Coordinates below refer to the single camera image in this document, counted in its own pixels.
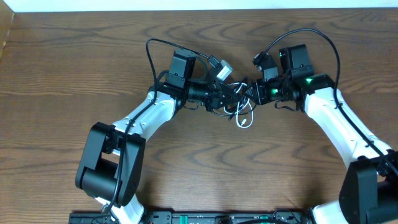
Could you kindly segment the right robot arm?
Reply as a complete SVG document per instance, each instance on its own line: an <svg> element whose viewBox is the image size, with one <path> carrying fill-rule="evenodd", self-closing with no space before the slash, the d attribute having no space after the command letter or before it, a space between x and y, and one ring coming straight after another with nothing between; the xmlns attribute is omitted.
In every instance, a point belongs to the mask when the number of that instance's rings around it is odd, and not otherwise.
<svg viewBox="0 0 398 224"><path fill-rule="evenodd" d="M337 200L310 209L303 223L384 223L397 219L397 151L377 138L346 104L327 74L315 74L305 45L254 57L263 78L245 95L257 105L293 101L341 156L347 173Z"/></svg>

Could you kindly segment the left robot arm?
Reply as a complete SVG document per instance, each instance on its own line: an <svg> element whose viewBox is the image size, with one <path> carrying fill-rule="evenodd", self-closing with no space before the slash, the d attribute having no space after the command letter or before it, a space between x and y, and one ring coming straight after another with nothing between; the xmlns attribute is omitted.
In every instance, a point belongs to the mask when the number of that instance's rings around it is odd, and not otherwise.
<svg viewBox="0 0 398 224"><path fill-rule="evenodd" d="M144 207L136 190L141 178L146 142L170 121L186 102L207 111L240 101L223 82L233 71L225 60L209 56L211 67L204 77L193 79L197 52L177 49L168 70L154 77L146 99L113 124L92 126L75 177L75 185L102 203L99 213L72 213L70 223L139 223Z"/></svg>

